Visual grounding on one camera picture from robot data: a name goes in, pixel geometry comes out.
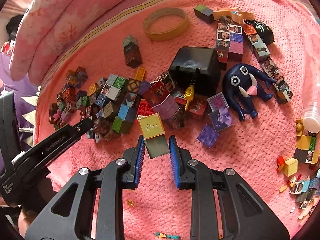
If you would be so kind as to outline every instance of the small toy figure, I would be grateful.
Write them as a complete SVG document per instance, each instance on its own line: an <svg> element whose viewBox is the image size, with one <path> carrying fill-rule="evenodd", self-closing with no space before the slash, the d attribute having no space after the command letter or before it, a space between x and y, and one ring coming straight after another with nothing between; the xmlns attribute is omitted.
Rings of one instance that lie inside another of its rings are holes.
<svg viewBox="0 0 320 240"><path fill-rule="evenodd" d="M253 25L260 38L266 45L270 45L274 41L274 36L272 30L262 22L258 22L257 20L244 20L244 22L248 25Z"/></svg>
<svg viewBox="0 0 320 240"><path fill-rule="evenodd" d="M222 93L229 106L238 113L241 122L245 120L245 114L250 114L252 118L258 116L258 112L252 103L252 96L258 96L264 101L270 100L273 96L264 91L255 77L264 81L268 89L270 83L275 83L275 80L269 78L254 66L242 63L230 68L222 81ZM242 109L235 97L239 98L246 109Z"/></svg>

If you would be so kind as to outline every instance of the cartoon face picture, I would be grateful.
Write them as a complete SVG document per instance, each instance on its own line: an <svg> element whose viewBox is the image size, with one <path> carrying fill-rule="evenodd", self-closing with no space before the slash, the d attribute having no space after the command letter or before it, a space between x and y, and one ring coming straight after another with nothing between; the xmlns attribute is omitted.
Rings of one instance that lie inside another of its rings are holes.
<svg viewBox="0 0 320 240"><path fill-rule="evenodd" d="M217 39L228 40L230 39L230 34L225 32L218 32Z"/></svg>

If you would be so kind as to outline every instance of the masking tape roll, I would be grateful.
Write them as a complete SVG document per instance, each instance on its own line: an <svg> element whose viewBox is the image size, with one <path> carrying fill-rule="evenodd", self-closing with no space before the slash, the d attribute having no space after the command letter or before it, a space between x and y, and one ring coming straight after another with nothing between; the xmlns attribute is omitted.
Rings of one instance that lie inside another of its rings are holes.
<svg viewBox="0 0 320 240"><path fill-rule="evenodd" d="M177 15L183 19L183 22L166 32L160 32L160 33L155 33L155 32L149 32L148 29L150 25L155 22L157 19L163 17L163 16L169 16L169 15ZM148 37L152 41L167 41L170 39L173 39L175 37L180 36L183 32L186 31L186 29L189 26L189 21L187 18L186 13L184 10L179 9L179 8L173 8L173 7L166 7L166 8L161 8L150 15L143 21L142 27L145 33L148 35Z"/></svg>

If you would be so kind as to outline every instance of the yellow plastic hand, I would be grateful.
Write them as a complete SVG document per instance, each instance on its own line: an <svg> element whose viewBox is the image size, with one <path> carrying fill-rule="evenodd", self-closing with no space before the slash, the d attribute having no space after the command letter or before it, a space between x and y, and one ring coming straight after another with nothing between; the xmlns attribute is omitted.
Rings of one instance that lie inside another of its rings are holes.
<svg viewBox="0 0 320 240"><path fill-rule="evenodd" d="M187 100L186 106L184 108L185 111L188 110L189 104L193 99L195 98L195 87L194 85L190 85L187 89L185 94L183 95L183 98Z"/></svg>

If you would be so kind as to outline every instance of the yellow question block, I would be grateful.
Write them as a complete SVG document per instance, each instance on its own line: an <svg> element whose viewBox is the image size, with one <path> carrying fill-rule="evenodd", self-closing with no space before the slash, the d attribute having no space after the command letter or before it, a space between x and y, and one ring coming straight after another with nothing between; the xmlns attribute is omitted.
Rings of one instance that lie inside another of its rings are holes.
<svg viewBox="0 0 320 240"><path fill-rule="evenodd" d="M145 139L165 134L159 113L146 116L138 121Z"/></svg>

